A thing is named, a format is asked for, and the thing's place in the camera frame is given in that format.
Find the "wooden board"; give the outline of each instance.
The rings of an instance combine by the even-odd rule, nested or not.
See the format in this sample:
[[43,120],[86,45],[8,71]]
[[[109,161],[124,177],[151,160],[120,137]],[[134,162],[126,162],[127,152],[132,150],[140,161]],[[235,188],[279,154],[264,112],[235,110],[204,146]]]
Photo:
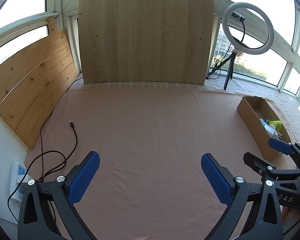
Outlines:
[[35,67],[69,46],[66,32],[49,35],[20,50],[0,65],[0,104]]
[[30,149],[34,147],[42,124],[77,76],[74,63],[71,63],[40,94],[22,118],[15,133]]
[[48,30],[49,34],[53,34],[57,32],[57,24],[56,24],[56,19],[55,17],[49,17],[47,19],[48,22]]
[[203,84],[212,23],[213,0],[80,0],[84,82]]
[[16,130],[34,101],[71,63],[69,47],[64,48],[32,70],[0,104],[0,114]]

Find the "building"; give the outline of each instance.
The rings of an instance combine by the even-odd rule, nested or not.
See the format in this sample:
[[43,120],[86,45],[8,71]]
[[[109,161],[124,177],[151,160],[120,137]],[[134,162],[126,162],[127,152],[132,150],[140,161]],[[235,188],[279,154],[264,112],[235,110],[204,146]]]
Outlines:
[[218,56],[218,55],[223,57],[226,54],[227,50],[228,50],[228,53],[226,54],[225,58],[229,57],[230,52],[233,48],[234,48],[234,46],[228,41],[228,39],[227,39],[226,35],[224,34],[222,28],[220,28],[217,43],[216,43],[216,47],[215,47],[213,55],[215,57]]

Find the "metal screw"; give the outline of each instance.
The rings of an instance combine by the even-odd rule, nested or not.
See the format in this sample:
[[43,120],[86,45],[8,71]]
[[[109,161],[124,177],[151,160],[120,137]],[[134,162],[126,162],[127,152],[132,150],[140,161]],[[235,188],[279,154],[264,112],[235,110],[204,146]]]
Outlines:
[[33,185],[35,183],[35,180],[34,179],[30,179],[29,181],[28,181],[28,185]]
[[266,181],[266,184],[267,184],[268,186],[272,186],[272,185],[273,185],[273,182],[272,182],[271,180],[267,180],[267,181]]
[[235,180],[236,180],[236,182],[238,182],[238,183],[244,182],[244,179],[243,179],[242,177],[236,177]]
[[65,180],[65,176],[57,177],[57,182],[63,182]]

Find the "white wall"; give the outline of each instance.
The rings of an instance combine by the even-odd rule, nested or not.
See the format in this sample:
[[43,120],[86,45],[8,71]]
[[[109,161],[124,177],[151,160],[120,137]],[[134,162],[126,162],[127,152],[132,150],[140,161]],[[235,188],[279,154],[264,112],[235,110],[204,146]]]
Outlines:
[[11,240],[18,240],[18,226],[0,219],[0,226]]
[[[11,166],[14,161],[25,161],[28,147],[24,145],[0,116],[0,219],[16,223],[7,206],[10,188]],[[14,200],[10,208],[16,214]]]

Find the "tree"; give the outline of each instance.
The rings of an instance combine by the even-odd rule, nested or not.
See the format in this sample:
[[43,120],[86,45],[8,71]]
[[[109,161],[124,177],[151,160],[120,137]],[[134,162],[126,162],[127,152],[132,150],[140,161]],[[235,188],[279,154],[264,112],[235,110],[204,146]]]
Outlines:
[[[211,66],[210,67],[214,67],[215,63],[217,62],[218,65],[220,64],[221,60],[223,57],[221,57],[220,55],[213,57],[212,58],[212,62],[211,62]],[[230,60],[228,60],[228,62],[226,62],[221,69],[223,70],[228,70],[229,69],[229,65],[230,65]],[[267,74],[261,71],[255,71],[253,68],[246,68],[244,66],[244,63],[241,62],[235,62],[234,63],[234,72],[235,73],[239,73],[239,74],[243,74],[246,76],[250,76],[250,77],[254,77],[263,81],[266,81],[267,78]]]

